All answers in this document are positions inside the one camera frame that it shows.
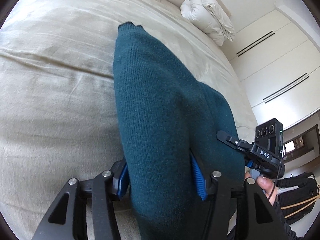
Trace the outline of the person's right hand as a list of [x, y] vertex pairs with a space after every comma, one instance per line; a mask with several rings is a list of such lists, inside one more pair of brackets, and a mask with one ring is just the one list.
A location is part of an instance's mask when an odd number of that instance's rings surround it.
[[264, 191], [264, 194], [270, 204], [274, 206], [274, 203], [276, 202], [277, 199], [277, 193], [278, 189], [275, 186], [274, 182], [270, 180], [269, 178], [259, 176], [256, 179], [257, 184], [260, 186], [260, 188]]

